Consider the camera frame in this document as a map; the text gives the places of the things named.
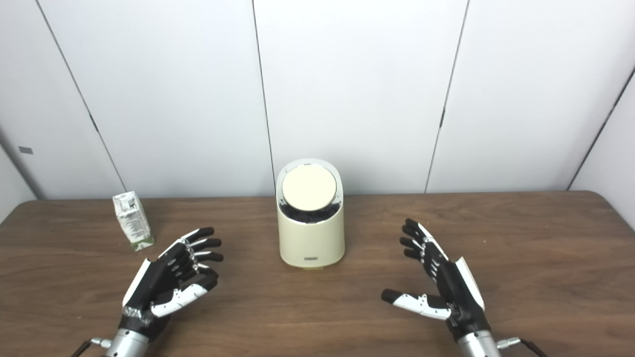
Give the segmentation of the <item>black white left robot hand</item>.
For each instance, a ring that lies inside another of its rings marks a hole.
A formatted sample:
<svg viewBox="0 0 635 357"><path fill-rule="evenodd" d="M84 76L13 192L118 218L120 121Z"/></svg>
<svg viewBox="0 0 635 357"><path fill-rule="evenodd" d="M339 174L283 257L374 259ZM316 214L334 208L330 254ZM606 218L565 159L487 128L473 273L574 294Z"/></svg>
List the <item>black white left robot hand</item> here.
<svg viewBox="0 0 635 357"><path fill-rule="evenodd" d="M156 260L145 259L122 300L119 329L130 330L154 342L172 314L216 287L218 273L206 262L222 262L211 251L222 241L205 227L176 239Z"/></svg>

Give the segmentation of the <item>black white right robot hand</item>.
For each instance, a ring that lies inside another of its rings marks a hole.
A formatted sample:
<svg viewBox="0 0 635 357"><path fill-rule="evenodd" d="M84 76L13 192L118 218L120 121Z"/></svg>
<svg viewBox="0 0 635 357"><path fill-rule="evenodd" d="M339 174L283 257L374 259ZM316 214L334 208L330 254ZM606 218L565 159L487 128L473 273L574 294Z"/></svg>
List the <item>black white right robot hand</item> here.
<svg viewBox="0 0 635 357"><path fill-rule="evenodd" d="M463 257L451 261L437 240L420 222L407 218L402 226L404 255L418 261L435 283L438 295L420 296L385 289L384 302L427 318L446 322L455 341L466 335L490 332L485 302Z"/></svg>

